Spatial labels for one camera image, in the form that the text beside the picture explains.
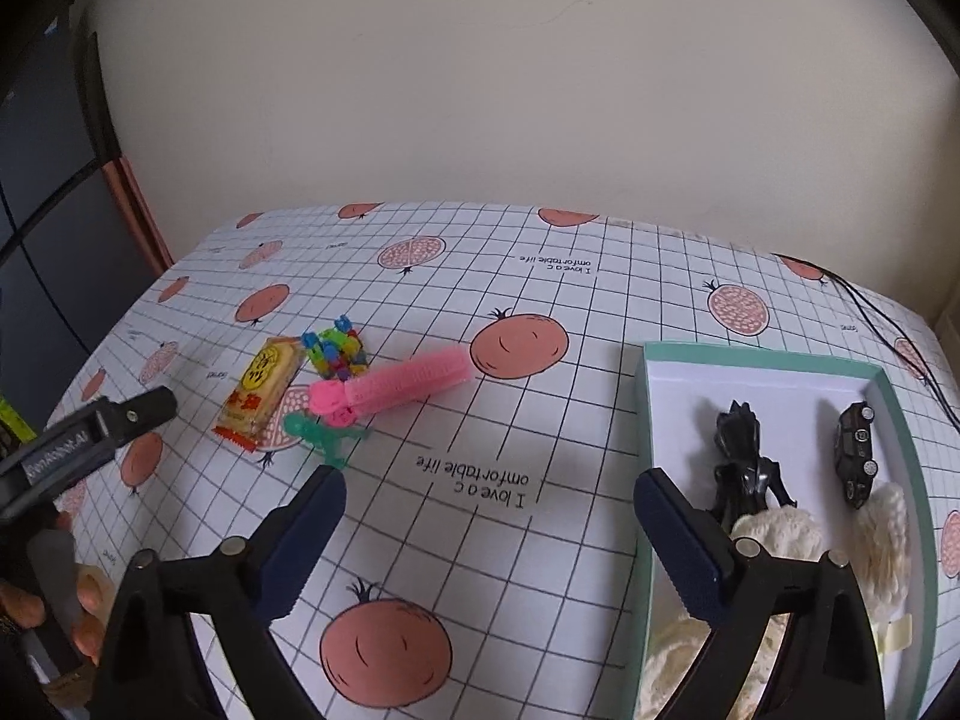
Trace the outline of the person's left hand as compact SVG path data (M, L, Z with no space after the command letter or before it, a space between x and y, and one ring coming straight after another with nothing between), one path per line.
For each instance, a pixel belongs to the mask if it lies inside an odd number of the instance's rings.
M21 528L2 527L2 613L18 631L57 622L86 660L101 660L110 587L88 566L73 561L71 515L59 512L26 538Z

